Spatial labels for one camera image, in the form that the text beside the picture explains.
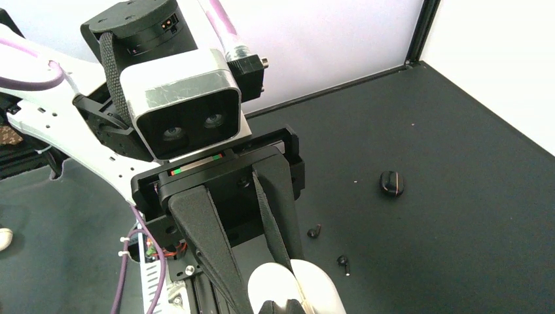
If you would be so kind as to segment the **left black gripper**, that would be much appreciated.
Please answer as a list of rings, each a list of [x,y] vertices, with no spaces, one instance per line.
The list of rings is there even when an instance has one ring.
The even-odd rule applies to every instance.
[[[275,262],[294,273],[291,260],[304,259],[295,201],[305,165],[289,127],[140,173],[131,187],[158,244],[185,239],[236,313],[253,309],[231,246],[264,231]]]

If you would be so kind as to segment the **black earbud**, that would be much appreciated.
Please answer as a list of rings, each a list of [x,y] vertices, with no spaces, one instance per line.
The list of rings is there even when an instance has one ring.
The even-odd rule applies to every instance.
[[[350,276],[351,275],[349,259],[346,255],[344,255],[344,254],[340,255],[336,259],[336,262],[339,266],[344,268],[345,276]]]
[[[321,233],[321,228],[322,225],[321,224],[317,224],[314,228],[310,228],[307,232],[306,235],[310,238],[310,239],[317,239]]]

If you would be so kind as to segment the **black earbuds charging case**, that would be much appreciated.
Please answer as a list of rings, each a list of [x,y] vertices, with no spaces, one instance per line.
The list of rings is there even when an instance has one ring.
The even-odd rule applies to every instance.
[[[396,198],[403,194],[406,182],[403,175],[397,171],[384,171],[379,179],[380,191],[386,196]]]

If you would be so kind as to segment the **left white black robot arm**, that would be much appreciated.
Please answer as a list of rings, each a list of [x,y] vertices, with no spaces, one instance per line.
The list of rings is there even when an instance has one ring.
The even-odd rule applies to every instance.
[[[1,43],[35,58],[1,58],[1,114],[46,151],[56,173],[66,155],[109,183],[132,207],[169,281],[197,278],[234,313],[300,311],[294,283],[256,305],[232,248],[266,238],[273,262],[259,268],[283,287],[303,257],[295,200],[304,188],[298,137],[289,129],[253,137],[242,103],[264,90],[266,59],[238,35],[219,1],[200,6],[221,43],[200,48],[177,1],[119,1],[80,26],[96,62],[80,60],[1,26]]]

